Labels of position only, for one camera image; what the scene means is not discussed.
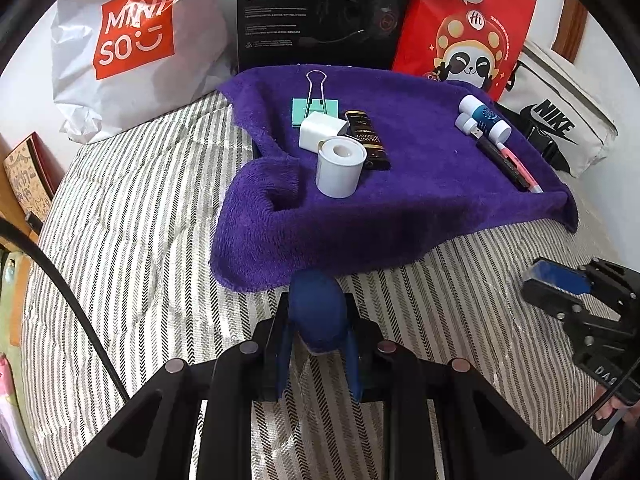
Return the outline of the dark sleeve forearm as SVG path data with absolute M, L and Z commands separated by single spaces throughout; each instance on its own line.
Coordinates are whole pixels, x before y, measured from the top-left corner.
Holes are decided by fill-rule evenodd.
M 640 480 L 640 422 L 619 422 L 591 475 L 593 480 Z

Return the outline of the person right hand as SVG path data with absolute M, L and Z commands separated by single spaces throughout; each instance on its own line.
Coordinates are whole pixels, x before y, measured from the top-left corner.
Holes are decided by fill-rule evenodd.
M 605 404 L 596 411 L 594 418 L 597 419 L 598 422 L 609 420 L 616 411 L 622 408 L 626 408 L 626 404 L 617 396 L 611 396 Z

